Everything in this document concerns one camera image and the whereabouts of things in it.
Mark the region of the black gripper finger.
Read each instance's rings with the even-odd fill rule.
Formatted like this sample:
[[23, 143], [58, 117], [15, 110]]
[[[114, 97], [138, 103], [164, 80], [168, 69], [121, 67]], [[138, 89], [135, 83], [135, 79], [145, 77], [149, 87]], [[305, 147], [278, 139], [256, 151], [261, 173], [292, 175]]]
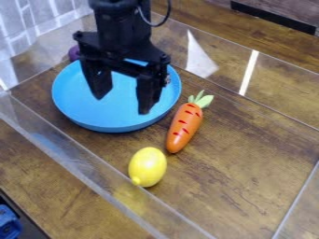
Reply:
[[166, 65], [150, 65], [137, 76], [135, 95], [138, 101], [138, 113], [149, 113], [152, 106], [160, 100], [161, 89], [169, 84]]
[[97, 100], [101, 100], [111, 90], [111, 75], [109, 67], [102, 61], [79, 59], [83, 78], [89, 90]]

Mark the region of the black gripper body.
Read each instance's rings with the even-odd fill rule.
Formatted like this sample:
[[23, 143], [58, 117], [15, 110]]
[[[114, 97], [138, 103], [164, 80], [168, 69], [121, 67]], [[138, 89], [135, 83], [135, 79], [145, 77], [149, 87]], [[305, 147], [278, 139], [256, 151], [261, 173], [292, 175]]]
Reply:
[[86, 78], [110, 71], [131, 77], [146, 74], [165, 77], [169, 56], [150, 42], [152, 28], [164, 19], [150, 22], [150, 0], [87, 0], [93, 10], [95, 32], [77, 31], [73, 39], [79, 48], [79, 62]]

